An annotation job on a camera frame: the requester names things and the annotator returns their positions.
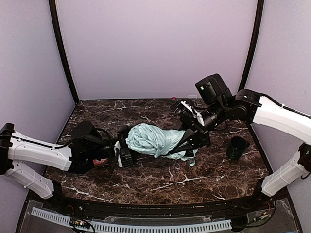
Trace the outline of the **mint green folding umbrella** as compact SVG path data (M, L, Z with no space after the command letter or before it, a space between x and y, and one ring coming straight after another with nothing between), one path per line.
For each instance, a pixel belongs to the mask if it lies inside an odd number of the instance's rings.
M132 127L126 138L126 144L131 150L155 158L164 157L172 160L188 161L190 166L196 164L195 154L198 149L189 152L182 150L170 153L182 140L184 130L163 130L157 126L141 123Z

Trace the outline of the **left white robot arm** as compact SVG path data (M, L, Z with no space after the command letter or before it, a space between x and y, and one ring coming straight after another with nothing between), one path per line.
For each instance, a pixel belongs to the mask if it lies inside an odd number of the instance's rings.
M108 160L112 173L116 166L129 167L136 163L135 152L128 148L129 127L117 132L117 137L91 122L79 123L63 145L27 137L6 123L0 130L0 173L17 181L42 199L62 196L56 181L44 178L25 164L26 161L51 166L72 174L84 174L95 167L95 162Z

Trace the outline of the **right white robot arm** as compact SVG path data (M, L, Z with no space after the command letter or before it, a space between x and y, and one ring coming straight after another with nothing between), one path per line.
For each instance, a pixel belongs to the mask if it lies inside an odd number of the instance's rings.
M185 133L172 153L210 145L209 133L225 120L268 126L290 134L303 143L294 156L277 171L261 179L253 197L266 200L311 171L311 117L249 89L232 95L219 74L196 83L207 108L199 112L186 101L176 101L171 110L180 117Z

